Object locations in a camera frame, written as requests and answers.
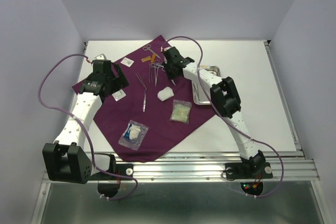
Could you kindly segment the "steel instrument tray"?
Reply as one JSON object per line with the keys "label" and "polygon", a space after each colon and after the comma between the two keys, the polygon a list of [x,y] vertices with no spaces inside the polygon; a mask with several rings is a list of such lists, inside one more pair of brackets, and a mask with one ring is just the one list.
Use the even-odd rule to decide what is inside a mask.
{"label": "steel instrument tray", "polygon": [[[214,81],[214,80],[217,80],[217,79],[220,79],[220,75],[221,75],[221,72],[220,72],[220,68],[216,65],[201,65],[200,66],[201,69],[204,69],[204,71],[207,71],[209,74],[207,75],[207,77],[209,77],[210,75],[213,75],[214,77],[211,77],[207,80],[205,80],[205,77],[204,77],[204,71],[201,72],[200,76],[201,76],[201,81],[202,81],[202,84],[205,88],[205,91],[207,93],[207,95],[210,97],[211,94],[210,94],[210,88],[211,88],[211,81]],[[194,88],[193,88],[193,83],[197,83],[199,84],[198,82],[198,78],[196,78],[196,81],[193,81],[192,80],[192,92],[193,92],[193,101],[196,105],[210,105],[210,101],[208,100],[208,98],[206,97],[204,91],[202,90],[202,99],[200,101],[200,103],[198,103],[198,101],[196,100],[195,98],[195,92],[194,92]]]}

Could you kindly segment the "steel tweezers pair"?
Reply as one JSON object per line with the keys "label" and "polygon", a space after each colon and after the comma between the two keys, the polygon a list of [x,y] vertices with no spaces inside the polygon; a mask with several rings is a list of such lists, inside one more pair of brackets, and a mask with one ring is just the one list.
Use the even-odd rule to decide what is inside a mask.
{"label": "steel tweezers pair", "polygon": [[200,88],[200,85],[197,83],[193,83],[193,88],[195,92],[195,98],[198,101],[198,103],[200,103],[202,99],[202,89]]}

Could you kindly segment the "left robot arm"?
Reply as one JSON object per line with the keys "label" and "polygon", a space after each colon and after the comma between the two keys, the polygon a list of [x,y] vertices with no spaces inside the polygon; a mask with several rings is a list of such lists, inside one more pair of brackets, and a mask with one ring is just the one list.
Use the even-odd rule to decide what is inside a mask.
{"label": "left robot arm", "polygon": [[120,66],[99,55],[92,61],[92,73],[82,82],[77,101],[63,130],[43,147],[43,158],[50,180],[85,184],[100,173],[116,177],[117,166],[111,154],[87,155],[83,146],[90,141],[90,125],[105,99],[129,85]]}

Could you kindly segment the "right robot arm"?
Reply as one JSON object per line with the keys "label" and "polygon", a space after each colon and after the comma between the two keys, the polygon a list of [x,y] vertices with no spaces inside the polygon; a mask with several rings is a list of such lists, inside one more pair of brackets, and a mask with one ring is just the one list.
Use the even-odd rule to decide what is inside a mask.
{"label": "right robot arm", "polygon": [[162,49],[163,66],[169,79],[183,77],[197,84],[207,96],[219,116],[228,120],[228,127],[238,147],[244,175],[253,177],[260,172],[266,159],[248,136],[249,132],[241,113],[241,99],[232,78],[215,76],[199,67],[189,58],[184,58],[176,47]]}

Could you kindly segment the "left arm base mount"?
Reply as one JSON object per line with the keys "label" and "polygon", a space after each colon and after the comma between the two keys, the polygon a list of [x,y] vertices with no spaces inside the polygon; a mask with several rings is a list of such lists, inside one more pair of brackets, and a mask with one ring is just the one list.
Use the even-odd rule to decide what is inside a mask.
{"label": "left arm base mount", "polygon": [[122,200],[136,190],[138,183],[133,179],[133,164],[119,164],[110,153],[95,153],[94,156],[97,166],[92,166],[93,171],[88,180],[99,181],[97,191],[101,199]]}

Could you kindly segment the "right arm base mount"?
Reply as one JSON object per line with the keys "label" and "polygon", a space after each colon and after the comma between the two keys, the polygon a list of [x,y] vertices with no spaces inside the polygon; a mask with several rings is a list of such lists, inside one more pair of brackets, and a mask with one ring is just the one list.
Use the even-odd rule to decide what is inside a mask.
{"label": "right arm base mount", "polygon": [[241,158],[241,162],[226,163],[221,177],[228,181],[242,179],[240,186],[244,193],[254,197],[261,196],[264,189],[263,179],[272,179],[272,169],[266,162],[262,151],[258,151],[255,157]]}

